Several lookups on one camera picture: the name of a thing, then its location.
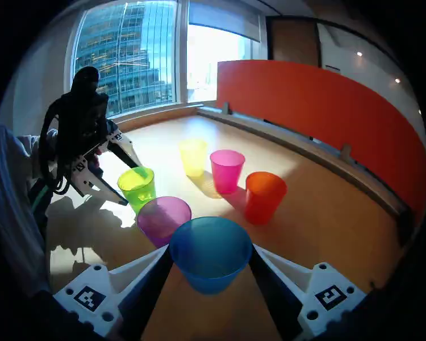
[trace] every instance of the glass skyscraper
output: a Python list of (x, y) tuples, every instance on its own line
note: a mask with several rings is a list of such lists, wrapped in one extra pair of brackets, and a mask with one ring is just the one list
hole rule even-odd
[(74, 73), (90, 65), (99, 70), (108, 117), (173, 101), (175, 8), (176, 1), (145, 1), (87, 12)]

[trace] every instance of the purple cup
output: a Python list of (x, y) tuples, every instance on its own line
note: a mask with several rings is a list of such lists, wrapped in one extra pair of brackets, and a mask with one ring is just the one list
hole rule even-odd
[(231, 194), (237, 190), (238, 179), (245, 163), (243, 154), (223, 149), (210, 155), (211, 173), (216, 191)]
[(159, 197), (139, 211), (137, 226), (156, 248), (169, 244), (177, 228), (191, 220), (191, 208), (176, 197)]

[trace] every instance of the blue cup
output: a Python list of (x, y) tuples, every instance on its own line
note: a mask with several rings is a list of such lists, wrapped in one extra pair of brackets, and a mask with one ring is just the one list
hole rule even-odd
[(175, 231), (169, 250), (195, 290), (217, 294), (245, 268), (252, 242), (247, 232), (229, 219), (201, 217)]

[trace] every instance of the orange panel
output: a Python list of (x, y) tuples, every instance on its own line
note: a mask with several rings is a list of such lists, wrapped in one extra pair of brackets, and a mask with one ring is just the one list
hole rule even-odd
[(351, 157), (398, 194), (420, 218), (426, 152), (405, 117), (371, 89), (339, 74), (285, 61), (218, 64), (218, 107), (313, 136)]

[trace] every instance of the orange cup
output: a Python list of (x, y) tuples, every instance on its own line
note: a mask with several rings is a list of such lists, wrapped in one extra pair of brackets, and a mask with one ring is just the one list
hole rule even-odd
[(280, 177), (268, 172), (255, 172), (246, 178), (245, 218), (254, 225), (268, 223), (287, 193)]

